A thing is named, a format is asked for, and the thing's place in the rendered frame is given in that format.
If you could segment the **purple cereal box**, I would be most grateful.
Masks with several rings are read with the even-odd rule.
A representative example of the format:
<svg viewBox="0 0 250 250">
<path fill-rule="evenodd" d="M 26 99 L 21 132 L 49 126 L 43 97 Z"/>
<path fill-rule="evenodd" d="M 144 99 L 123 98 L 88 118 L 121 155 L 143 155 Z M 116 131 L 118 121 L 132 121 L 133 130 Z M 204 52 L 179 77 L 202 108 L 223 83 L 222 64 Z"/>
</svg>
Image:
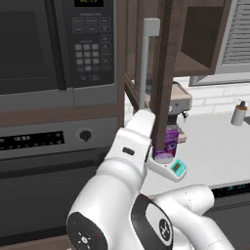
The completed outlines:
<svg viewBox="0 0 250 250">
<path fill-rule="evenodd" d="M 167 129 L 165 132 L 164 148 L 160 150 L 153 150 L 153 157 L 159 158 L 173 158 L 176 155 L 177 144 L 179 138 L 179 131 L 177 129 Z"/>
</svg>

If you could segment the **white digital scale teal display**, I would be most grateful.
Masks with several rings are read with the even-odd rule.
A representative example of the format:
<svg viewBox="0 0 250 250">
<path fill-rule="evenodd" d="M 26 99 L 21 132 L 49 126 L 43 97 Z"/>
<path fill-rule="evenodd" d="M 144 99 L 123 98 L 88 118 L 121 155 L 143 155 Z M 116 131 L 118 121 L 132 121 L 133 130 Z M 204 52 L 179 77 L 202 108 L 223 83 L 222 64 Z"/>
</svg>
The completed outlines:
<svg viewBox="0 0 250 250">
<path fill-rule="evenodd" d="M 149 159 L 148 168 L 175 183 L 180 182 L 188 171 L 188 167 L 180 160 L 173 158 Z"/>
</svg>

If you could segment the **grey built-in oven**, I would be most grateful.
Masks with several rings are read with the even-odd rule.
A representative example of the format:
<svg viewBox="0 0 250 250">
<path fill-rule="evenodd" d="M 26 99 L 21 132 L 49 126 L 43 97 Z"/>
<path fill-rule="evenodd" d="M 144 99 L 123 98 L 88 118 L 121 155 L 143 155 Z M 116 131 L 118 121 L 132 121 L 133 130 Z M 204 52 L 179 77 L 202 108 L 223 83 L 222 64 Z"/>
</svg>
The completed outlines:
<svg viewBox="0 0 250 250">
<path fill-rule="evenodd" d="M 115 117 L 0 128 L 0 237 L 64 226 L 117 128 Z"/>
</svg>

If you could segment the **grey microwave oven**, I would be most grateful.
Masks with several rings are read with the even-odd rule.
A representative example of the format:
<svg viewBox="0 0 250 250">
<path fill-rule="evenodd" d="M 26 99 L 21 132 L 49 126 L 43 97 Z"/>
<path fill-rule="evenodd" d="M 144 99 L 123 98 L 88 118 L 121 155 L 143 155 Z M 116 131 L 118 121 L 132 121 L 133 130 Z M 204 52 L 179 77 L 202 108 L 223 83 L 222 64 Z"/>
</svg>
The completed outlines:
<svg viewBox="0 0 250 250">
<path fill-rule="evenodd" d="M 0 111 L 118 103 L 117 0 L 0 0 Z"/>
</svg>

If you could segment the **brown wall cabinet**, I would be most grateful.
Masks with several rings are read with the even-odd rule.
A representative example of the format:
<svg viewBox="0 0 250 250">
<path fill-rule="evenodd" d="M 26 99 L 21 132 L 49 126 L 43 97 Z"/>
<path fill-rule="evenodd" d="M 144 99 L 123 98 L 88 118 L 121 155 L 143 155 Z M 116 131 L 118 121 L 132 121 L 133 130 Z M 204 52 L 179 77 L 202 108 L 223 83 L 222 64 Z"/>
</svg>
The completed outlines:
<svg viewBox="0 0 250 250">
<path fill-rule="evenodd" d="M 213 74 L 226 30 L 232 0 L 127 0 L 127 62 L 125 90 L 139 104 L 143 20 L 165 18 L 163 43 L 175 66 L 172 75 Z"/>
</svg>

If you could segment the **grey soap dispenser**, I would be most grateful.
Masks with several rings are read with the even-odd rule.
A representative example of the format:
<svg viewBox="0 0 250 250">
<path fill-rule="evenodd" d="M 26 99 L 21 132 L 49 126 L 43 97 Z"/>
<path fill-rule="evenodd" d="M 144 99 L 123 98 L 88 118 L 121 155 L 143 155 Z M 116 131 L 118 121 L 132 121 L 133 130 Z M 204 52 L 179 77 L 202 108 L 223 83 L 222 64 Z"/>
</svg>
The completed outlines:
<svg viewBox="0 0 250 250">
<path fill-rule="evenodd" d="M 246 115 L 248 107 L 245 101 L 241 101 L 240 104 L 235 106 L 230 123 L 234 126 L 241 126 Z"/>
</svg>

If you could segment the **brown oven housing cabinet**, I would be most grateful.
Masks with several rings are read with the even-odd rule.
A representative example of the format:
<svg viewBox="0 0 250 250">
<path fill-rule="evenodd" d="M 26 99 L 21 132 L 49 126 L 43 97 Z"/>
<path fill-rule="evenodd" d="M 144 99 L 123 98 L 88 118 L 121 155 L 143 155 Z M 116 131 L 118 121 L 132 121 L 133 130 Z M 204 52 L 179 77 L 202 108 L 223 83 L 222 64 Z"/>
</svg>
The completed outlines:
<svg viewBox="0 0 250 250">
<path fill-rule="evenodd" d="M 115 117 L 124 123 L 126 0 L 117 0 L 118 103 L 0 111 L 0 128 Z M 69 247 L 65 225 L 0 237 L 0 250 L 62 250 Z"/>
</svg>

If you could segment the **black oven knob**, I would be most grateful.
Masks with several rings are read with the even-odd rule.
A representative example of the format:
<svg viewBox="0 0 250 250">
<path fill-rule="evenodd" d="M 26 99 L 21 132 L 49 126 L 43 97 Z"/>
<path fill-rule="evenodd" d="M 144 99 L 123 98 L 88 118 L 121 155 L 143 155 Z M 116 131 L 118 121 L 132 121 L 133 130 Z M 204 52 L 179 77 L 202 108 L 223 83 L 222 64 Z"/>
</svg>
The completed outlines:
<svg viewBox="0 0 250 250">
<path fill-rule="evenodd" d="M 92 138 L 92 132 L 90 130 L 83 130 L 80 132 L 79 138 L 84 142 L 88 142 Z"/>
</svg>

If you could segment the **grey window blinds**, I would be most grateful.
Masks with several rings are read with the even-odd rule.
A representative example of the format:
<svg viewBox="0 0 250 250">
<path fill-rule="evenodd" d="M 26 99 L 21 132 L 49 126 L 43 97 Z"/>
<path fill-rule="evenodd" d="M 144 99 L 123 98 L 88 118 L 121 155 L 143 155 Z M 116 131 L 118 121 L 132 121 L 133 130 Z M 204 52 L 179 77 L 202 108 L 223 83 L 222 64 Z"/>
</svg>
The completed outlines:
<svg viewBox="0 0 250 250">
<path fill-rule="evenodd" d="M 190 87 L 250 83 L 250 0 L 232 0 L 215 73 L 192 76 Z"/>
</svg>

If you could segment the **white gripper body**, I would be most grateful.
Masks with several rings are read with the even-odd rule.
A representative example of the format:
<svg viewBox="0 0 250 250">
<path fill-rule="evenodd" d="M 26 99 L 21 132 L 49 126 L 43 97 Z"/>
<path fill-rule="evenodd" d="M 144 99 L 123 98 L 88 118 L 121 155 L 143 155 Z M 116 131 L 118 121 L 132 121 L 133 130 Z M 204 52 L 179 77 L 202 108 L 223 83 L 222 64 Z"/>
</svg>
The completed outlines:
<svg viewBox="0 0 250 250">
<path fill-rule="evenodd" d="M 150 137 L 154 126 L 155 114 L 148 108 L 138 110 L 125 126 L 145 137 Z"/>
</svg>

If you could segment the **beige coffee machine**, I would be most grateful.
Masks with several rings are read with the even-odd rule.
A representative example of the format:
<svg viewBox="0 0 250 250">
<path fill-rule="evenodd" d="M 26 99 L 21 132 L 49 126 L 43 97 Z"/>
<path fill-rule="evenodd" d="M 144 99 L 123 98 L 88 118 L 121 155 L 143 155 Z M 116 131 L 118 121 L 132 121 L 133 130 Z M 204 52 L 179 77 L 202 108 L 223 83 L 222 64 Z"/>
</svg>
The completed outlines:
<svg viewBox="0 0 250 250">
<path fill-rule="evenodd" d="M 170 95 L 168 108 L 161 109 L 164 118 L 167 118 L 166 129 L 176 129 L 179 132 L 178 143 L 184 143 L 187 135 L 178 125 L 178 117 L 181 115 L 184 120 L 188 118 L 188 112 L 192 105 L 192 95 L 179 83 L 174 81 Z"/>
</svg>

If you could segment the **dark brown cabinet door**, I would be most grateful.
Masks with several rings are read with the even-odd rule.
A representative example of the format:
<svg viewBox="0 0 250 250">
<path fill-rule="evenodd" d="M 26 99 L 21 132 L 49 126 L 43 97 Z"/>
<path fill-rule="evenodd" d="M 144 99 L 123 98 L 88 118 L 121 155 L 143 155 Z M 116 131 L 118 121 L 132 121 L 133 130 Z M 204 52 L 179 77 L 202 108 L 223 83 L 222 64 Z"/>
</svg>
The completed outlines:
<svg viewBox="0 0 250 250">
<path fill-rule="evenodd" d="M 160 33 L 155 40 L 150 109 L 156 115 L 152 144 L 164 149 L 184 0 L 159 0 Z"/>
</svg>

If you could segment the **dark grey dishwasher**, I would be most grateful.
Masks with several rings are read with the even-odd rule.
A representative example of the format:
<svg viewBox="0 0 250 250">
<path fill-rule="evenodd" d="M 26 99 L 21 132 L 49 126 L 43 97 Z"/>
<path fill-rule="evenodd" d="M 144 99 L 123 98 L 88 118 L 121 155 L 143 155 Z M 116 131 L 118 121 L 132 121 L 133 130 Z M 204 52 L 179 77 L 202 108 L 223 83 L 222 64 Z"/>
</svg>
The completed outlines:
<svg viewBox="0 0 250 250">
<path fill-rule="evenodd" d="M 235 250 L 250 250 L 250 183 L 212 191 L 215 205 L 205 215 L 218 224 Z"/>
</svg>

